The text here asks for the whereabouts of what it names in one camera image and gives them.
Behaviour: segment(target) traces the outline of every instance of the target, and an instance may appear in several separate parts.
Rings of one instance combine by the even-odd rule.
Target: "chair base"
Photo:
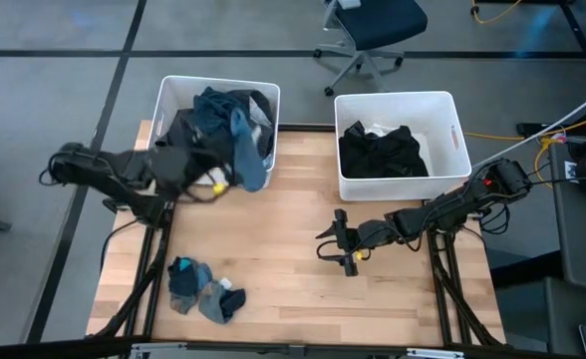
[[[344,78],[346,73],[349,72],[354,66],[357,70],[362,68],[362,65],[366,63],[366,66],[370,68],[371,74],[373,74],[373,80],[375,84],[379,88],[381,92],[388,92],[386,87],[384,86],[384,81],[382,80],[382,74],[380,70],[377,68],[375,63],[373,62],[373,57],[381,57],[387,59],[396,59],[395,66],[399,67],[402,65],[404,60],[404,52],[402,51],[386,51],[386,50],[366,50],[366,51],[357,51],[355,46],[353,46],[352,41],[350,39],[345,39],[340,41],[336,44],[320,44],[317,46],[315,53],[313,54],[314,58],[320,58],[322,56],[323,51],[330,51],[341,55],[350,56],[351,59],[348,65],[340,71],[340,73],[333,79],[331,85],[329,85],[326,89],[324,89],[324,93],[326,96],[333,96],[333,87]]]

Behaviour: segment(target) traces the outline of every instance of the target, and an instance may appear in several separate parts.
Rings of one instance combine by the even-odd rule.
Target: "white cable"
[[[552,125],[550,125],[550,126],[546,127],[545,129],[543,129],[543,130],[539,131],[538,133],[536,133],[535,135],[533,135],[533,136],[530,136],[529,138],[527,138],[527,139],[525,139],[525,140],[521,141],[520,143],[516,143],[516,144],[514,144],[514,145],[510,146],[509,148],[507,148],[507,149],[505,149],[505,150],[501,151],[500,153],[498,153],[498,154],[496,154],[496,155],[492,155],[492,156],[490,156],[489,158],[487,158],[487,159],[485,159],[485,160],[481,161],[481,162],[480,162],[480,163],[478,163],[478,164],[472,165],[472,168],[473,168],[473,169],[475,169],[475,168],[478,168],[478,167],[480,167],[480,166],[483,166],[483,165],[485,165],[485,164],[489,163],[490,161],[492,161],[492,160],[494,160],[494,159],[496,159],[496,158],[500,158],[501,156],[505,155],[506,153],[508,153],[508,152],[510,152],[510,151],[512,151],[512,150],[514,150],[514,149],[516,149],[516,148],[518,148],[519,146],[521,146],[521,145],[524,145],[524,144],[527,144],[527,143],[529,143],[530,141],[532,141],[532,140],[534,140],[534,139],[538,138],[539,136],[541,136],[541,135],[545,134],[546,132],[548,132],[548,131],[552,130],[552,128],[556,127],[557,125],[561,125],[561,124],[562,124],[562,123],[564,123],[566,120],[568,120],[568,119],[570,119],[572,116],[574,116],[574,114],[576,114],[576,113],[578,113],[579,111],[583,110],[583,108],[585,108],[585,107],[586,107],[586,102],[584,102],[584,103],[583,103],[583,105],[579,106],[578,108],[574,109],[574,110],[573,110],[571,113],[567,114],[565,117],[563,117],[563,119],[561,119],[561,120],[559,120],[559,121],[555,122],[554,124],[552,124]]]

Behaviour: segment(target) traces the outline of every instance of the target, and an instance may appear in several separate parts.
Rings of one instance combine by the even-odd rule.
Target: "wooden table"
[[[141,125],[137,148],[147,144],[149,122]],[[325,230],[337,207],[350,226],[385,212],[418,206],[417,201],[343,202],[337,184],[333,134],[280,133],[270,186],[257,193],[231,190],[215,204],[176,206],[166,255],[206,262],[214,278],[246,289],[246,304],[226,325],[197,308],[180,315],[169,308],[168,276],[155,314],[153,339],[215,342],[274,342],[349,345],[440,346],[440,323],[426,239],[422,250],[389,245],[359,262],[360,275],[317,258],[314,237]],[[116,226],[132,220],[118,214]],[[478,230],[475,223],[467,224]],[[132,290],[145,229],[134,225],[112,238],[87,332],[101,329]],[[455,242],[464,297],[490,333],[503,341],[494,290],[481,241],[460,232]],[[139,310],[142,332],[147,300]],[[456,314],[448,312],[458,341]]]

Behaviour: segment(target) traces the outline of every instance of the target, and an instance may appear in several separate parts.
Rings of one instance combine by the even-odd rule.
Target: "white storage bin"
[[[346,179],[338,156],[340,197],[344,200],[430,199],[461,184],[472,172],[461,126],[448,92],[343,95],[335,99],[336,145],[344,131],[362,122],[411,129],[420,143],[427,178]]]
[[[162,79],[160,92],[155,103],[153,111],[153,122],[151,124],[151,134],[149,137],[149,146],[153,146],[155,140],[161,137],[171,126],[171,122],[178,110],[193,108],[193,96],[200,95],[204,89],[211,87],[213,90],[227,92],[231,90],[257,90],[264,94],[271,105],[273,114],[273,162],[271,167],[266,169],[267,187],[271,180],[271,173],[275,166],[276,149],[277,149],[277,125],[280,117],[280,88],[275,84],[258,83],[251,81],[209,79],[190,76],[167,76]],[[211,175],[216,181],[224,181],[224,174],[220,169],[211,171]],[[203,176],[197,181],[198,184],[211,184],[207,176]]]

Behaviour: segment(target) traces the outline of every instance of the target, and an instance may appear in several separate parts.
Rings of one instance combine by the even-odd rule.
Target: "office chair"
[[[373,74],[376,85],[386,91],[382,74],[371,59],[372,57],[395,58],[395,66],[400,67],[404,52],[380,50],[380,48],[410,39],[426,31],[429,19],[415,0],[360,0],[361,5],[344,9],[340,0],[325,0],[325,29],[342,29],[346,39],[337,44],[318,45],[313,57],[319,59],[322,51],[332,51],[351,56],[348,65],[324,89],[326,96],[333,96],[333,87],[356,67],[366,64]]]

